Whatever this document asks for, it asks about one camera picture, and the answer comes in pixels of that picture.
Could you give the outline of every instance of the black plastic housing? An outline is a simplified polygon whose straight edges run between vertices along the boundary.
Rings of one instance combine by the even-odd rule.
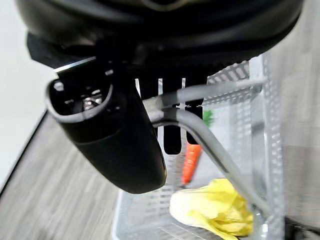
[[[161,148],[135,87],[107,84],[102,91],[104,101],[99,106],[67,115],[68,109],[59,106],[68,98],[63,93],[68,95],[68,82],[62,92],[56,91],[56,83],[57,80],[52,81],[47,88],[48,110],[101,174],[133,194],[165,184],[167,172]],[[72,97],[77,91],[82,94],[81,84],[70,91]]]

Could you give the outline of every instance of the toy carrot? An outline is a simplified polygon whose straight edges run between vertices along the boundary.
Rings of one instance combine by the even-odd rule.
[[[211,111],[205,111],[203,113],[203,121],[208,127],[210,127],[212,123],[212,120],[213,120],[212,115],[213,114]],[[182,171],[183,186],[191,182],[192,177],[195,173],[201,152],[202,152],[202,148],[200,145],[187,143],[186,154],[185,154],[185,159],[183,164],[183,171]]]

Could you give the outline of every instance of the yellow toy vegetable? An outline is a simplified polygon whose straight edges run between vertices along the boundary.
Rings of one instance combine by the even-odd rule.
[[[235,236],[245,237],[253,231],[253,215],[246,200],[224,178],[174,193],[169,211],[179,222],[207,229],[224,240],[236,240]]]

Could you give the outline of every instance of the wooden floor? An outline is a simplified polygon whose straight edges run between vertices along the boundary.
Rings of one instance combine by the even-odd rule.
[[[320,1],[273,50],[287,214],[320,227]],[[105,240],[118,190],[46,117],[0,200],[1,240]]]

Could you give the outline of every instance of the plastic basket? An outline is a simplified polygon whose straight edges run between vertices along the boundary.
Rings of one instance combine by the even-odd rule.
[[[275,212],[269,222],[272,231],[265,239],[281,240],[284,206],[281,197],[282,170],[279,168],[282,164],[280,134],[274,108],[277,93],[267,65],[266,57],[260,56],[251,60],[250,65],[249,62],[234,64],[208,78],[208,84],[241,81],[250,77],[250,69],[255,78],[268,78],[258,97],[253,94],[254,89],[245,89],[220,97],[208,97],[202,106],[204,111],[213,111],[214,120],[210,130],[230,152],[241,173],[254,184],[257,192],[266,198]],[[220,239],[205,229],[183,225],[169,214],[171,196],[181,185],[187,143],[186,131],[183,129],[181,136],[182,151],[179,155],[167,155],[162,149],[167,167],[167,180],[162,188],[139,195],[119,192],[112,233],[114,240]],[[158,130],[158,138],[162,146],[162,127]],[[202,187],[212,179],[223,177],[203,153],[188,188]],[[258,235],[254,232],[248,238],[256,240],[259,239]]]

